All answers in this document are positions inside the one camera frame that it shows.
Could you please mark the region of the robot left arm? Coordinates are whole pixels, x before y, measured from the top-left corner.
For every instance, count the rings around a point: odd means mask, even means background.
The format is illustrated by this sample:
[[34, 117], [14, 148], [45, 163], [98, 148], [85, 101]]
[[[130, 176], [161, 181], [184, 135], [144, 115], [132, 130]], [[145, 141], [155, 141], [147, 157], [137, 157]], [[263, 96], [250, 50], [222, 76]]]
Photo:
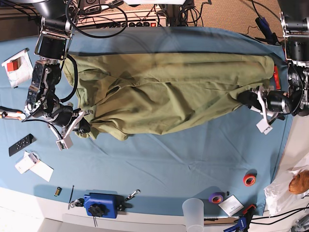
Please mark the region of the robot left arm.
[[271, 125], [276, 119], [309, 114], [309, 2], [280, 0], [278, 4], [288, 64], [288, 90], [281, 90], [278, 72], [275, 71], [274, 90], [257, 87], [237, 97], [240, 103], [263, 116], [256, 125], [263, 134], [272, 130]]

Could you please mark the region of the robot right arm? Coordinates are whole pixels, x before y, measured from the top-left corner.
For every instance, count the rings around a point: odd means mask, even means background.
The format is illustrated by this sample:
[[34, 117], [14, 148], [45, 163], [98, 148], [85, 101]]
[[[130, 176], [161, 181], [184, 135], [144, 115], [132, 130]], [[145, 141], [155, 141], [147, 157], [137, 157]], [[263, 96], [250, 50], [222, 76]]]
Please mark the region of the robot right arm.
[[[58, 148], [69, 149], [73, 145], [70, 133], [90, 132], [85, 116], [93, 113], [92, 110], [74, 109], [69, 102], [78, 86], [77, 63], [68, 51], [79, 17], [79, 5], [71, 0], [34, 0], [32, 4], [42, 14], [41, 32], [34, 51], [40, 58], [33, 68], [25, 103], [27, 117], [22, 121], [46, 123], [57, 138]], [[56, 96], [56, 85], [67, 59], [73, 64], [73, 90], [60, 99]]]

